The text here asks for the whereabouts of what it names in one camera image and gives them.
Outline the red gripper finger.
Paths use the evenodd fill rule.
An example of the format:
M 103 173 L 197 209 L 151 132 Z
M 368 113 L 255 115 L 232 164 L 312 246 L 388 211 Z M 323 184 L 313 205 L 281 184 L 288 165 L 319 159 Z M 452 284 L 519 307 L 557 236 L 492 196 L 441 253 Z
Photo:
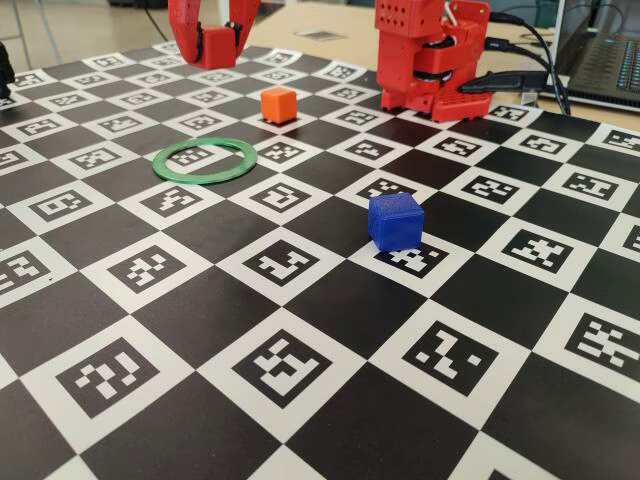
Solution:
M 230 0 L 227 26 L 234 33 L 236 52 L 241 53 L 258 13 L 260 0 Z
M 168 18 L 174 39 L 184 60 L 196 64 L 202 55 L 200 0 L 169 0 Z

